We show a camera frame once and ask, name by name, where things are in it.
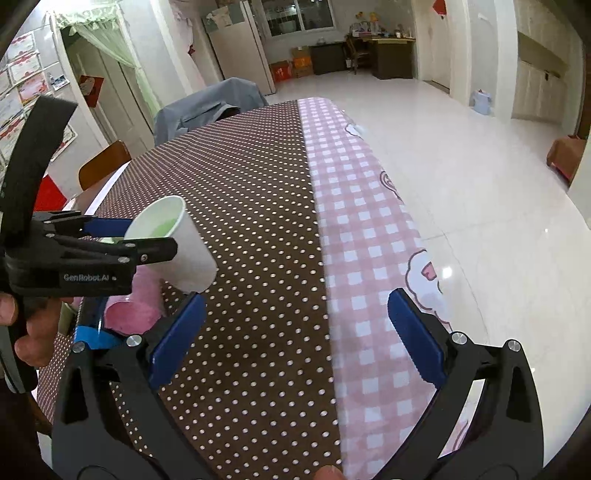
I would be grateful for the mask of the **person's right hand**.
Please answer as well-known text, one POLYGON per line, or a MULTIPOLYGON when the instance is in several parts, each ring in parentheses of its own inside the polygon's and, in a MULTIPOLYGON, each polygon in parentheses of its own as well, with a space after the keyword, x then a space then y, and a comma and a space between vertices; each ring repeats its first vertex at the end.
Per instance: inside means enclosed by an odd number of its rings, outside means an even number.
POLYGON ((346 480, 346 476, 338 467, 327 465, 315 472, 314 480, 346 480))

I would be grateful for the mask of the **person's left hand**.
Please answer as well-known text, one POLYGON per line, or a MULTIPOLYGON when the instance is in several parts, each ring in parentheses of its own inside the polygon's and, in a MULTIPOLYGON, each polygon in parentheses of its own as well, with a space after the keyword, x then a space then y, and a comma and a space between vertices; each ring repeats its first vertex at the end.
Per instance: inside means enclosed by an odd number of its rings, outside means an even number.
POLYGON ((15 352, 22 361, 36 368, 48 365, 54 352, 61 305, 72 301, 72 297, 50 298, 45 307, 27 317, 26 334, 15 343, 15 352))

